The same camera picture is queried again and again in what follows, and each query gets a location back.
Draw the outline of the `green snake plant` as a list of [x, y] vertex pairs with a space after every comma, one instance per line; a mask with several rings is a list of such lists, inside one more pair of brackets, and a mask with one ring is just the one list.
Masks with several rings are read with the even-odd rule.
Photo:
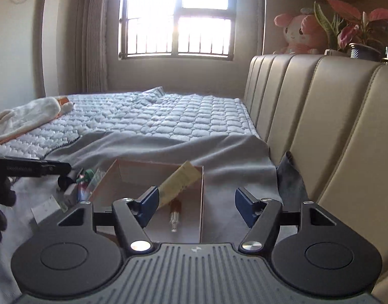
[[324, 29], [327, 35], [328, 48], [336, 51], [341, 50], [338, 43], [338, 35], [345, 25], [344, 19], [335, 12], [332, 20], [330, 21], [325, 16], [321, 5], [318, 2], [314, 2], [313, 10], [317, 22]]

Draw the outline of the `beige curtain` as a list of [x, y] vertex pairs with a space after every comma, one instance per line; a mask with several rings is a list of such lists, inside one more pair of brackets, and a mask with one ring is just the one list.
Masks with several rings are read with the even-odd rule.
[[107, 91], [107, 2], [78, 0], [75, 72], [79, 93]]

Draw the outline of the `pink leaf potted plant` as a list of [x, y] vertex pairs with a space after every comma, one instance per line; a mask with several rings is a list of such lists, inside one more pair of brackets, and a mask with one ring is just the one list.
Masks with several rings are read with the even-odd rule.
[[338, 50], [352, 58], [380, 61], [388, 46], [388, 9], [364, 12], [341, 0], [326, 0], [338, 24], [334, 26]]

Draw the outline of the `white travel plug adapter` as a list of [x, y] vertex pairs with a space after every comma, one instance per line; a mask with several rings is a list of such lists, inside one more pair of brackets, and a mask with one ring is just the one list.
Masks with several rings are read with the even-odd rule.
[[64, 203], [67, 206], [74, 206], [78, 202], [78, 185], [72, 183], [64, 192]]

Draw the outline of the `barred window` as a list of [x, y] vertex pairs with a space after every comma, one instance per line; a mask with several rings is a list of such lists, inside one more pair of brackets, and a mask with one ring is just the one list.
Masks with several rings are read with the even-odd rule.
[[234, 57], [237, 0], [120, 0], [118, 57]]

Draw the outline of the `white plush towel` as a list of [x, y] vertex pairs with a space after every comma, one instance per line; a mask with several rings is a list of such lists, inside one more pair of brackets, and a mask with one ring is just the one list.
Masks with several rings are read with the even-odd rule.
[[47, 97], [1, 111], [0, 145], [71, 112], [73, 107], [67, 97]]

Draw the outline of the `dark grey pillow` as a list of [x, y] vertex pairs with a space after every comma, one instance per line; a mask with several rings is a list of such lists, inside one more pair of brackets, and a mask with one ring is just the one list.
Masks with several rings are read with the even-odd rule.
[[277, 187], [284, 209], [295, 211], [304, 201], [309, 200], [303, 178], [294, 164], [290, 151], [287, 151], [276, 167]]

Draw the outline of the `quilted white mattress cover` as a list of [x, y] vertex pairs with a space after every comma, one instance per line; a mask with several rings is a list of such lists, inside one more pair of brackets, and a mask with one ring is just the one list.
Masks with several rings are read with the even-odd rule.
[[0, 145], [0, 155], [42, 159], [89, 132], [123, 132], [190, 141], [214, 135], [256, 135], [239, 98], [143, 92], [70, 95], [74, 107], [16, 139]]

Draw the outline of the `green plastic crank handle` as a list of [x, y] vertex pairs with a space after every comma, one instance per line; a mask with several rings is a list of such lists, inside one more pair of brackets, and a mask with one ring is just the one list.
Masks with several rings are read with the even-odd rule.
[[76, 183], [89, 183], [94, 177], [92, 169], [82, 169], [76, 178]]

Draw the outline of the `beige padded headboard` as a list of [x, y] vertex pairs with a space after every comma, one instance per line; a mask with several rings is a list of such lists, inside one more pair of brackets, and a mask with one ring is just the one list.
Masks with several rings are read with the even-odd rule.
[[308, 196], [379, 250], [388, 303], [388, 65], [255, 56], [244, 103], [272, 162], [291, 152]]

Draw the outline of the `pink cardboard box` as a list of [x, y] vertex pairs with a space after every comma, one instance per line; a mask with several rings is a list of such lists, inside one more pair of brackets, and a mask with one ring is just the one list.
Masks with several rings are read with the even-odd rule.
[[[115, 160], [90, 196], [96, 211], [109, 207], [121, 198], [139, 198], [146, 190], [161, 185], [178, 164]], [[186, 188], [178, 196], [182, 203], [178, 231], [171, 232], [170, 206], [158, 209], [144, 229], [153, 242], [200, 243], [203, 224], [203, 179]]]

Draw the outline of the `pink blue toothpaste tube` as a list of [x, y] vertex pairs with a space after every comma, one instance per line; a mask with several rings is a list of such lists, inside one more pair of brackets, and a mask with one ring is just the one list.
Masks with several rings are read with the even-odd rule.
[[85, 171], [82, 171], [77, 179], [76, 179], [76, 188], [77, 188], [77, 201], [80, 202], [80, 201], [83, 201], [84, 200], [84, 193], [85, 193], [85, 188], [87, 186], [87, 183], [86, 183], [86, 178], [85, 178]]

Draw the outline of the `clear plastic bag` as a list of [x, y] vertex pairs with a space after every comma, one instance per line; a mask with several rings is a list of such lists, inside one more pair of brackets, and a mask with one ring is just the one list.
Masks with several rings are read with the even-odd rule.
[[106, 174], [106, 171], [100, 168], [98, 168], [96, 171], [93, 172], [92, 179], [90, 180], [86, 188], [86, 191], [88, 194], [92, 194], [94, 192], [94, 190], [99, 185], [100, 181], [104, 178], [105, 174]]

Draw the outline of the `pink bunny plush toy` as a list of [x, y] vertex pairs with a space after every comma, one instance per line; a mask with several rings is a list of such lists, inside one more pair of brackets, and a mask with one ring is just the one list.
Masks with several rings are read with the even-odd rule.
[[279, 14], [274, 25], [283, 29], [286, 46], [274, 54], [323, 54], [327, 35], [311, 8], [302, 8], [297, 16]]

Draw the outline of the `white rectangular product box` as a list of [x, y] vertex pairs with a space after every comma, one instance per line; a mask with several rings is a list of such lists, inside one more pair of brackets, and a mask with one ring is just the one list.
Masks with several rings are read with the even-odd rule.
[[50, 196], [47, 200], [31, 209], [34, 220], [37, 224], [42, 223], [42, 221], [49, 218], [51, 215], [57, 213], [58, 211], [63, 212], [64, 209], [54, 196]]

